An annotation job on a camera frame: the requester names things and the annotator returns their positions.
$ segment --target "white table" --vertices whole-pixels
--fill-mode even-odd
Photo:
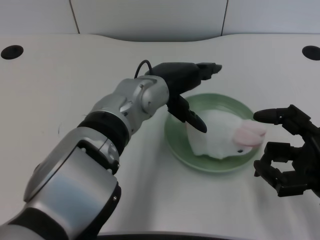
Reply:
[[[229,35],[182,43],[96,35],[0,38],[0,50],[15,44],[24,48],[19,58],[0,58],[0,224],[21,210],[34,168],[96,101],[133,77],[144,59],[153,66],[222,64],[219,74],[185,96],[219,93],[253,111],[294,104],[320,126],[320,62],[302,55],[304,46],[320,46],[320,35]],[[279,198],[262,178],[254,177],[252,164],[223,175],[189,168],[164,141],[166,117],[166,108],[159,109],[124,150],[116,174],[122,197],[102,232],[320,239],[320,200],[311,191]],[[270,126],[267,141],[303,143],[279,126]]]

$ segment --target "white stuffed toy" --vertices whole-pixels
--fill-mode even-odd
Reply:
[[[264,124],[243,120],[229,112],[206,110],[197,114],[207,126],[206,133],[186,123],[188,140],[196,156],[208,155],[221,160],[245,155],[263,143],[267,132]]]

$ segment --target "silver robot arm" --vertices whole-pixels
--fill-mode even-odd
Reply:
[[[197,74],[190,81],[198,81],[195,86],[221,69],[214,63],[180,64],[194,68]],[[168,74],[168,65],[159,66],[150,69],[155,75],[121,81],[36,167],[24,193],[26,204],[0,227],[0,240],[95,239],[121,196],[114,176],[119,156],[142,122],[167,104],[181,121],[205,126],[184,105],[181,87],[170,83],[168,76],[181,73],[182,65],[173,74]]]

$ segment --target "black hole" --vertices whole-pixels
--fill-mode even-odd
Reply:
[[[302,54],[307,58],[314,61],[320,60],[320,48],[317,46],[305,46],[302,49]]]
[[[1,52],[1,57],[6,60],[16,59],[24,52],[24,48],[19,45],[8,46]]]

